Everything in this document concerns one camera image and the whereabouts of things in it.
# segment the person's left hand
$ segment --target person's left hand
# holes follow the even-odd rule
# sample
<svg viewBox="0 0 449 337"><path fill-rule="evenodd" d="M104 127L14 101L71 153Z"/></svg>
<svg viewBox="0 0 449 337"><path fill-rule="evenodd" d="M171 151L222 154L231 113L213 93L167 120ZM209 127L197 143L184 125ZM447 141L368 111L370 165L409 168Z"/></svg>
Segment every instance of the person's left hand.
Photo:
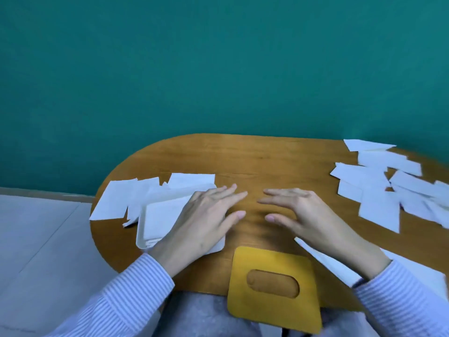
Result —
<svg viewBox="0 0 449 337"><path fill-rule="evenodd" d="M225 218L228 209L248 195L246 191L234 194L236 188L233 184L229 189L224 186L195 192L171 231L148 252L171 277L208 252L244 218L245 211Z"/></svg>

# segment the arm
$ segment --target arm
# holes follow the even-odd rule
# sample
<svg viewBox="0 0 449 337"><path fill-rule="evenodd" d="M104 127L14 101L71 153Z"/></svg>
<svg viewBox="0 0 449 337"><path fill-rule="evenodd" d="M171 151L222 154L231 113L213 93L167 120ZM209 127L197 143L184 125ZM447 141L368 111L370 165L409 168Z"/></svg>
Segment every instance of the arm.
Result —
<svg viewBox="0 0 449 337"><path fill-rule="evenodd" d="M388 336L449 336L449 303L420 283L397 261L364 240L314 192L267 189L261 204L292 209L297 220L268 214L268 222L293 231L314 249L363 278L355 294Z"/></svg>
<svg viewBox="0 0 449 337"><path fill-rule="evenodd" d="M225 217L247 192L237 186L195 192L171 231L47 337L132 337L174 287L172 277L209 251L245 216Z"/></svg>

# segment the hand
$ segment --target hand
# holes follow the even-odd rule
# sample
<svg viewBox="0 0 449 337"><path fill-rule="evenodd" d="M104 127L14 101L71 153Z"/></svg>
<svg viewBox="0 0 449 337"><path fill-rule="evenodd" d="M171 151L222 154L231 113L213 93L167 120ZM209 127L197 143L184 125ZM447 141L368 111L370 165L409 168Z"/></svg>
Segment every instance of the hand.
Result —
<svg viewBox="0 0 449 337"><path fill-rule="evenodd" d="M233 184L229 189L224 186L195 192L171 231L149 251L171 277L208 252L244 218L245 211L225 218L228 209L248 195L246 191L234 194L236 188Z"/></svg>
<svg viewBox="0 0 449 337"><path fill-rule="evenodd" d="M281 214L268 214L268 222L289 228L312 248L335 258L370 280L390 263L381 249L360 237L313 191L295 189L266 189L271 197L258 200L289 208L296 214L292 220Z"/></svg>

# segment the striped shirt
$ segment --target striped shirt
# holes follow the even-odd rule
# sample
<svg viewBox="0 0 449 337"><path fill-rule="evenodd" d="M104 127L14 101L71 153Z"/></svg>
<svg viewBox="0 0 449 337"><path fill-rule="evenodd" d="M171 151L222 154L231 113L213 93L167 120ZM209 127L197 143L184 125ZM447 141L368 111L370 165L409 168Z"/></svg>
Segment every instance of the striped shirt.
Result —
<svg viewBox="0 0 449 337"><path fill-rule="evenodd" d="M48 337L135 336L173 287L164 268L145 253ZM397 261L354 292L388 336L449 337L449 303Z"/></svg>

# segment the wall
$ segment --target wall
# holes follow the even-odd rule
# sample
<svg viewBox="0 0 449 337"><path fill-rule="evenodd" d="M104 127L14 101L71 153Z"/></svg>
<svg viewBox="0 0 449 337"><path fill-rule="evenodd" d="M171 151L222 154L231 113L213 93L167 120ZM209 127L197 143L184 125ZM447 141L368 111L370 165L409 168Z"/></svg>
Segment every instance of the wall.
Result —
<svg viewBox="0 0 449 337"><path fill-rule="evenodd" d="M219 132L363 138L447 162L449 0L1 0L0 186L94 194Z"/></svg>

